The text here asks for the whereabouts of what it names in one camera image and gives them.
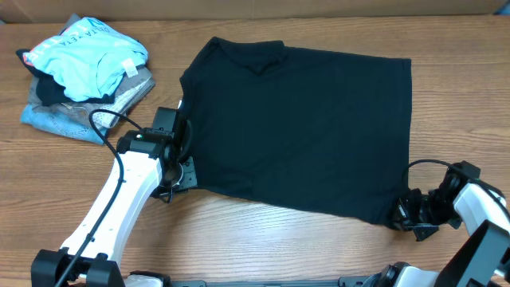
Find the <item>black cable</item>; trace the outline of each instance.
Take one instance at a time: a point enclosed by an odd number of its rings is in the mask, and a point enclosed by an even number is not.
[[[188,152],[190,151],[191,147],[191,142],[193,141],[193,124],[191,124],[190,120],[186,120],[186,130],[188,131],[188,137],[184,147],[181,148],[181,151],[178,154],[177,158],[178,163],[181,163],[183,159],[187,159]]]
[[[412,168],[412,166],[415,166],[417,164],[420,164],[420,163],[436,163],[436,164],[441,164],[441,165],[444,165],[444,166],[447,166],[448,168],[454,170],[455,172],[465,176],[466,178],[468,178],[472,183],[475,183],[477,184],[483,191],[485,191],[485,193],[492,199],[496,202],[496,204],[501,208],[501,210],[503,211],[503,213],[506,215],[507,217],[507,220],[510,222],[510,213],[508,213],[508,210],[506,207],[504,207],[503,203],[501,203],[501,201],[491,192],[489,191],[486,187],[484,187],[482,184],[479,184],[480,182],[480,179],[474,179],[472,178],[471,176],[467,175],[465,172],[463,172],[462,169],[452,165],[451,163],[447,163],[445,161],[442,161],[442,160],[437,160],[437,159],[419,159],[419,160],[416,160],[416,161],[413,161],[412,163],[409,163],[406,167],[406,169],[404,170],[404,172],[402,173],[402,182],[404,183],[406,181],[406,177],[407,175],[409,174],[409,169]]]
[[[83,243],[81,244],[80,246],[80,249],[76,252],[76,254],[74,254],[74,258],[71,260],[71,262],[69,263],[69,265],[67,266],[67,268],[64,270],[63,274],[61,275],[61,277],[59,278],[58,282],[55,284],[55,287],[61,287],[62,284],[64,282],[67,281],[67,276],[69,275],[69,273],[73,270],[73,267],[74,265],[77,263],[78,259],[80,259],[80,256],[81,254],[83,253],[83,251],[85,250],[85,248],[87,247],[87,244],[90,242],[90,241],[94,241],[94,233],[97,231],[97,229],[99,228],[99,225],[101,224],[101,222],[103,222],[103,219],[104,217],[106,217],[106,214],[108,213],[108,211],[110,210],[110,207],[112,207],[113,205],[113,202],[115,201],[115,198],[117,197],[117,195],[119,194],[119,190],[120,190],[120,186],[122,186],[122,182],[124,181],[124,165],[122,164],[122,159],[120,158],[120,155],[119,155],[119,152],[117,152],[117,150],[112,146],[112,144],[106,139],[105,136],[103,136],[103,134],[99,131],[99,129],[97,128],[96,124],[94,123],[94,120],[92,119],[92,116],[97,113],[97,112],[106,112],[106,113],[109,113],[109,114],[112,114],[112,115],[115,115],[115,116],[118,116],[119,118],[121,119],[124,119],[126,121],[128,121],[129,123],[131,123],[132,125],[134,125],[135,127],[137,127],[139,130],[142,129],[142,127],[140,127],[137,123],[135,123],[134,121],[130,120],[128,117],[126,117],[125,115],[122,115],[122,114],[119,114],[118,112],[112,112],[112,111],[109,111],[109,110],[105,110],[105,109],[102,109],[102,108],[98,108],[96,110],[93,110],[89,115],[88,115],[88,122],[90,122],[90,125],[92,127],[92,129],[94,130],[94,132],[96,132],[96,134],[103,140],[104,144],[106,144],[106,146],[110,149],[110,151],[112,151],[113,155],[115,156],[115,158],[117,159],[117,163],[119,164],[119,169],[120,169],[120,173],[119,173],[119,181],[117,182],[117,186],[115,187],[115,190],[113,191],[113,194],[112,194],[112,197],[110,198],[110,200],[108,201],[108,204],[106,205],[106,207],[104,208],[103,212],[101,212],[101,215],[99,216],[99,218],[97,219],[96,223],[94,223],[94,226],[92,227],[92,229],[90,230],[90,232],[87,234],[87,236],[85,237],[85,240],[83,241]]]

